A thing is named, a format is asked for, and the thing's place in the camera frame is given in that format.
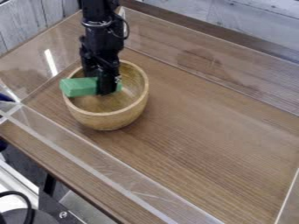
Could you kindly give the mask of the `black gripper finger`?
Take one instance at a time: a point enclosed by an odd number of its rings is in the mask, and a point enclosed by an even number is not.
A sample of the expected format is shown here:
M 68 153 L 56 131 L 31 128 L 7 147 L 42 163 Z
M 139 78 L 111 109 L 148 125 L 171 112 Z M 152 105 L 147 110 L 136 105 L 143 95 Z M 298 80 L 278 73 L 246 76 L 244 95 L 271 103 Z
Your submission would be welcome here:
M 122 77 L 118 68 L 99 67 L 96 71 L 98 76 L 98 94 L 110 95 L 119 90 Z
M 99 76 L 99 63 L 95 54 L 83 46 L 79 49 L 83 73 L 86 77 Z

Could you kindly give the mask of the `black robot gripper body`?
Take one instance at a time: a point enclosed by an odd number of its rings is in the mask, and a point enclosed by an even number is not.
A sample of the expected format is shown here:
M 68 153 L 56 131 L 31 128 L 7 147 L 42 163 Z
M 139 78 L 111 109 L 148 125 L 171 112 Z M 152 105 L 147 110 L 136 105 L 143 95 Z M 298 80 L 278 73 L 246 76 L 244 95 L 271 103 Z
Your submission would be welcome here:
M 79 38 L 80 47 L 95 54 L 98 67 L 119 68 L 119 53 L 124 49 L 126 33 L 123 20 L 83 20 L 84 35 Z

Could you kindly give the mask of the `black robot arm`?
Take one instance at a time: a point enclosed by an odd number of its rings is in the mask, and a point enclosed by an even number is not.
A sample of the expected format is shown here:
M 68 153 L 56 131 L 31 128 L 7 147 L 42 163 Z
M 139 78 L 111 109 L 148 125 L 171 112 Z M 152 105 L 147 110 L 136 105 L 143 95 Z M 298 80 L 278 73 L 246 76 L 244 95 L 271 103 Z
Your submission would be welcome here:
M 87 77 L 96 77 L 96 94 L 118 91 L 120 60 L 124 49 L 124 19 L 116 14 L 118 0 L 82 0 L 80 62 Z

